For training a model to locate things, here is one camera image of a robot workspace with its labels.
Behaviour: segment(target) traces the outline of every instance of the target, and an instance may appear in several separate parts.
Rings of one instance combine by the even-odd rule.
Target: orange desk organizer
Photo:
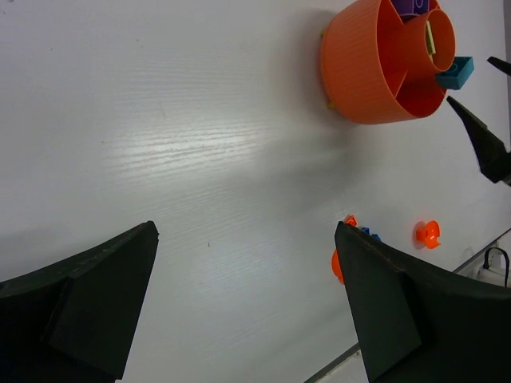
[[[427,22],[436,46],[432,57]],[[455,50],[454,28],[436,0],[407,23],[391,0],[357,0],[323,33],[320,65],[330,105],[360,124],[430,116],[446,97],[434,75],[450,68]]]

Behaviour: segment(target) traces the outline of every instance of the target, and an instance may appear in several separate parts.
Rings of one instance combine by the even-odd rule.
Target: orange cylinder
[[[408,27],[391,0],[357,0],[331,21],[323,35],[320,69],[328,98],[346,118],[383,124],[429,116],[440,107],[446,92],[434,74],[449,68],[455,40],[446,14],[433,9],[438,8],[435,1],[430,5],[430,12]],[[435,43],[446,58],[431,62],[424,20],[437,30]],[[413,38],[406,36],[408,29]],[[447,38],[442,30],[449,32]],[[408,48],[420,50],[421,56],[407,57]],[[401,65],[399,57],[406,59]]]

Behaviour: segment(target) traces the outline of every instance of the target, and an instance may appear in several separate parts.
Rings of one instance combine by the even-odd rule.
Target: purple object
[[[430,10],[430,0],[392,0],[400,16],[425,14]]]

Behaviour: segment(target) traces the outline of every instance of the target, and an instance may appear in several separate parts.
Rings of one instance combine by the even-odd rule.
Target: blue block
[[[460,90],[469,79],[474,69],[473,58],[456,57],[447,72],[436,75],[438,84],[443,89]]]

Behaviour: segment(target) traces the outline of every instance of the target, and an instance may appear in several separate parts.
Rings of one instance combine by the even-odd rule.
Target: orange container
[[[437,48],[433,59],[426,22]],[[323,35],[323,84],[338,111],[360,124],[430,116],[446,96],[434,74],[452,65],[455,45],[452,24],[435,0],[428,13],[406,24],[390,0],[357,0]]]

